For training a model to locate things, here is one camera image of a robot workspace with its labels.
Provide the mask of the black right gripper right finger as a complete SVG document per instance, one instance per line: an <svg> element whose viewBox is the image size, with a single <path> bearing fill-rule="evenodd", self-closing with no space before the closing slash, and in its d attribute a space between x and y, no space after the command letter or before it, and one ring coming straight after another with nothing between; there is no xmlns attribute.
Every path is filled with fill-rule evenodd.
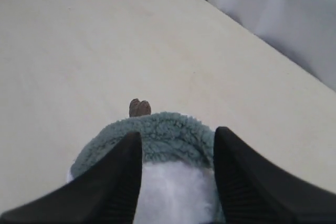
<svg viewBox="0 0 336 224"><path fill-rule="evenodd" d="M273 164L227 127L213 163L226 223L335 223L335 194Z"/></svg>

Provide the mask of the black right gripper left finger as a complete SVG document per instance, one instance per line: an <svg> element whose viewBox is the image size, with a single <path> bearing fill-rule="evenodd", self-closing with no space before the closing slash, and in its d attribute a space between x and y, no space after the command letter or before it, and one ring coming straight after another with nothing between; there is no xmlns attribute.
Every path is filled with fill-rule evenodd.
<svg viewBox="0 0 336 224"><path fill-rule="evenodd" d="M126 134L100 161L57 190L1 214L1 223L133 223L142 141Z"/></svg>

